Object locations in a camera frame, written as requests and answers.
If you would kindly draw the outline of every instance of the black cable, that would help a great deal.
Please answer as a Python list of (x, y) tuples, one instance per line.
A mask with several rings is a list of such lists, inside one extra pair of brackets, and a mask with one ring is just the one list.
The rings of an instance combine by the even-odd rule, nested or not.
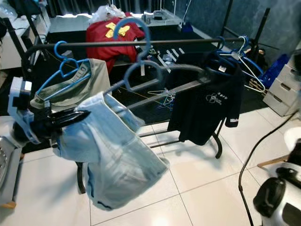
[(244, 173), (244, 170), (247, 166), (247, 164), (249, 163), (251, 157), (252, 157), (252, 154), (254, 153), (255, 149), (257, 148), (257, 146), (261, 143), (261, 141), (263, 141), (265, 138), (267, 138), (269, 135), (271, 135), (272, 133), (274, 133), (275, 131), (277, 131), (279, 128), (283, 127), (299, 110), (295, 111), (290, 117), (288, 117), (287, 120), (285, 120), (280, 126), (276, 127), (275, 129), (273, 129), (271, 132), (269, 132), (267, 135), (263, 136), (256, 144), (255, 146), (253, 147), (252, 151), (250, 152), (243, 168), (241, 169), (240, 171), (240, 174), (239, 174), (239, 178), (238, 178), (238, 189), (240, 191), (240, 194), (241, 194), (241, 197), (244, 201), (244, 205), (245, 205), (245, 208), (246, 208), (246, 213), (248, 214), (248, 217), (249, 217), (249, 221), (250, 221), (250, 225), (251, 226), (254, 226), (253, 224), (253, 221), (252, 221), (252, 217), (251, 217), (251, 214), (250, 214), (250, 210), (249, 210), (249, 207), (248, 207), (248, 204), (246, 203), (246, 199), (245, 199), (245, 196), (244, 196), (244, 192), (243, 192), (243, 187), (241, 185), (241, 178), (243, 176), (243, 173)]

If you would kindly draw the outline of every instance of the plastic bag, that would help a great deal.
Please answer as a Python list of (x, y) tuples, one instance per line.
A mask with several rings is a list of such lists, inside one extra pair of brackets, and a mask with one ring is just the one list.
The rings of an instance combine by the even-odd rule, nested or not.
[(93, 14), (92, 18), (89, 19), (89, 24), (93, 24), (99, 21), (110, 20), (112, 17), (124, 18), (126, 15), (116, 6), (100, 6), (98, 10)]
[(0, 17), (8, 17), (10, 22), (12, 23), (18, 17), (18, 14), (16, 13), (15, 9), (12, 8), (10, 5), (2, 3), (0, 4)]

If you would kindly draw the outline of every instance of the black rug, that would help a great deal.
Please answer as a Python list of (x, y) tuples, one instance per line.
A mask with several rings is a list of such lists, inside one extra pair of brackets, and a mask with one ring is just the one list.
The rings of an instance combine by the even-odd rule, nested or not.
[[(152, 40), (186, 40), (186, 39), (199, 39), (197, 34), (190, 33), (180, 33), (177, 31), (177, 26), (159, 26), (159, 27), (151, 27), (151, 39)], [(56, 43), (60, 40), (65, 40), (67, 42), (85, 42), (85, 31), (80, 32), (61, 32), (61, 33), (50, 33), (47, 37), (49, 43)], [(215, 49), (215, 46), (208, 43), (202, 44), (176, 44), (170, 46), (154, 46), (155, 49), (161, 52), (161, 55), (166, 53), (166, 50), (170, 50), (172, 48), (176, 49), (178, 53), (178, 48), (181, 48), (185, 53), (188, 52), (196, 52), (196, 51), (211, 51)], [(81, 49), (79, 51), (73, 51), (74, 58), (79, 60), (86, 58), (86, 51)], [(34, 93), (39, 89), (39, 87), (46, 81), (46, 79), (51, 76), (54, 72), (58, 70), (60, 65), (60, 61), (53, 58), (50, 55), (50, 59), (48, 61), (44, 61), (42, 57), (38, 58), (38, 61), (34, 67), (34, 73), (32, 77), (29, 78), (32, 81), (32, 97)], [(114, 84), (123, 78), (123, 75), (128, 66), (118, 66), (114, 67), (110, 73), (110, 82)], [(0, 116), (8, 115), (7, 107), (8, 107), (8, 94), (10, 89), (10, 84), (13, 76), (22, 76), (21, 69), (14, 69), (9, 73), (9, 77), (5, 81), (5, 84), (0, 89)], [(131, 85), (141, 84), (143, 82), (149, 81), (155, 77), (155, 73), (151, 69), (146, 68), (146, 76), (141, 76), (140, 71), (137, 70), (130, 77)], [(55, 78), (51, 81), (51, 84), (56, 84), (58, 82), (62, 82), (63, 79), (60, 77)], [(137, 93), (130, 93), (125, 90), (124, 87), (119, 88), (118, 90), (113, 92), (113, 96), (125, 106), (138, 102), (140, 100), (144, 100), (145, 98), (153, 96), (149, 94), (149, 91), (154, 90), (163, 90), (164, 83), (148, 87), (147, 89), (138, 91)], [(254, 92), (252, 90), (245, 89), (243, 94), (243, 101), (241, 106), (241, 113), (246, 113), (249, 111), (253, 111), (256, 109), (261, 109), (266, 107), (266, 105), (262, 102), (263, 96), (260, 93)], [(30, 108), (34, 113), (39, 114), (34, 108)], [(133, 110), (133, 113), (145, 120), (147, 124), (164, 121), (170, 118), (171, 110), (168, 107), (162, 107), (158, 102), (153, 102), (141, 107), (138, 107)], [(28, 144), (25, 148), (23, 148), (23, 153), (32, 152), (35, 150), (40, 150), (43, 148), (49, 147), (48, 142), (44, 142), (41, 145), (33, 145)]]

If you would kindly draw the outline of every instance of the wall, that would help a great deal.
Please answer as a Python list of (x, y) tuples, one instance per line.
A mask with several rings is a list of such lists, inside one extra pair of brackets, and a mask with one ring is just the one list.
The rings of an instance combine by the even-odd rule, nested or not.
[[(177, 0), (176, 15), (183, 17), (189, 0)], [(216, 37), (220, 34), (229, 0), (192, 0), (187, 19), (199, 30)], [(171, 0), (165, 0), (173, 12)], [(238, 34), (255, 37), (267, 7), (271, 8), (260, 42), (280, 48), (263, 47), (269, 61), (294, 50), (301, 38), (301, 0), (234, 0), (227, 26)], [(232, 37), (225, 32), (225, 37)]]

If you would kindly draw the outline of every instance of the curtain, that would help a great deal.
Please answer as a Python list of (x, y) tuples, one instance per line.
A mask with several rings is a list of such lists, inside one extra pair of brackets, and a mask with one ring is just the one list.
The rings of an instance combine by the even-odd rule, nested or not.
[(65, 14), (92, 14), (98, 7), (110, 4), (110, 0), (48, 0), (52, 17)]
[(124, 12), (143, 13), (160, 9), (160, 0), (113, 0), (112, 3)]

